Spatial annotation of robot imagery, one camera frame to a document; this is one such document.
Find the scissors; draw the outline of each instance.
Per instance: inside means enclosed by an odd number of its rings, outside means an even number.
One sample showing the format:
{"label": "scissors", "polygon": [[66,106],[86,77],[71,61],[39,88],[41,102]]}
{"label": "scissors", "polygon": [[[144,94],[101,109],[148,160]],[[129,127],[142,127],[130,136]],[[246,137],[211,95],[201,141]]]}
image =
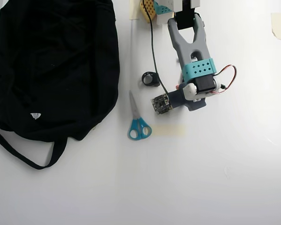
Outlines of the scissors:
{"label": "scissors", "polygon": [[[130,91],[130,102],[131,102],[131,109],[133,113],[133,121],[132,121],[131,128],[129,130],[129,138],[135,141],[148,138],[152,134],[152,128],[141,118],[135,103],[135,99],[131,91]],[[132,131],[136,132],[137,135],[136,137],[131,136]]]}

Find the scissor blade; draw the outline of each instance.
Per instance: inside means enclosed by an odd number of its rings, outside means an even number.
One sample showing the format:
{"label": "scissor blade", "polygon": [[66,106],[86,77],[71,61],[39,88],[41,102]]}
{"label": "scissor blade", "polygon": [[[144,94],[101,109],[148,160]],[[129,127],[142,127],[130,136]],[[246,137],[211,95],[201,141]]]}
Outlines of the scissor blade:
{"label": "scissor blade", "polygon": [[135,102],[135,99],[133,97],[132,91],[130,91],[130,103],[131,103],[131,109],[132,109],[132,113],[133,113],[133,119],[134,120],[139,119],[140,114],[139,114],[139,111],[137,109],[136,102]]}

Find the teal bracket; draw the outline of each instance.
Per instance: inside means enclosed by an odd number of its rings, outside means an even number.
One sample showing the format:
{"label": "teal bracket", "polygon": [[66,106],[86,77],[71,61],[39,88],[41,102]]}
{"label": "teal bracket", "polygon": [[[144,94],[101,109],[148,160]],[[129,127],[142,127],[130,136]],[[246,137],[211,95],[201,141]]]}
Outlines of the teal bracket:
{"label": "teal bracket", "polygon": [[165,6],[158,5],[157,2],[154,1],[154,8],[157,15],[165,14],[171,12],[171,10]]}
{"label": "teal bracket", "polygon": [[185,65],[182,73],[184,81],[188,82],[200,76],[215,74],[216,68],[213,59],[207,59]]}

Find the bag strap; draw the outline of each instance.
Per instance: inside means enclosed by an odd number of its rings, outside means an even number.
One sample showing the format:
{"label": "bag strap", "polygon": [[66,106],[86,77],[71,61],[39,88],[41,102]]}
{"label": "bag strap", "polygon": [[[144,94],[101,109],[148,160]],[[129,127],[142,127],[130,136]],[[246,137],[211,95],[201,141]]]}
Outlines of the bag strap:
{"label": "bag strap", "polygon": [[21,161],[25,162],[26,164],[28,164],[29,166],[37,169],[37,170],[42,170],[45,168],[48,168],[52,165],[54,165],[58,159],[60,158],[60,156],[62,155],[62,153],[65,150],[66,144],[67,144],[67,138],[63,139],[63,140],[58,140],[55,141],[54,143],[54,147],[53,147],[53,154],[52,154],[52,158],[51,161],[49,162],[48,165],[46,166],[40,166],[37,165],[36,163],[32,162],[31,160],[29,160],[28,158],[26,158],[25,156],[23,156],[22,154],[20,154],[18,151],[16,151],[7,141],[5,138],[3,138],[2,135],[0,135],[0,144],[8,151],[10,152],[12,155],[14,155],[15,157],[19,158]]}

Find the red and white wire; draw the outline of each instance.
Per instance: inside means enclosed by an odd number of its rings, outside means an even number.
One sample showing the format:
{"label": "red and white wire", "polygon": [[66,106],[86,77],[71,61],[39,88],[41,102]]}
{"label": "red and white wire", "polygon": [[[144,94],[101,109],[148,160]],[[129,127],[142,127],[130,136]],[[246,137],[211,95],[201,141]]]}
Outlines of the red and white wire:
{"label": "red and white wire", "polygon": [[231,85],[233,84],[233,82],[235,81],[236,76],[237,76],[237,68],[236,68],[236,66],[234,66],[234,65],[227,65],[227,66],[225,66],[220,72],[218,72],[217,74],[215,74],[214,76],[220,75],[222,72],[224,72],[224,71],[225,71],[226,69],[228,69],[229,67],[233,67],[233,68],[234,68],[234,76],[233,76],[233,78],[232,78],[230,84],[227,86],[227,88],[225,88],[225,90],[219,91],[219,92],[211,91],[211,92],[210,92],[211,94],[213,94],[213,95],[222,94],[222,93],[224,93],[225,91],[227,91],[227,90],[231,87]]}

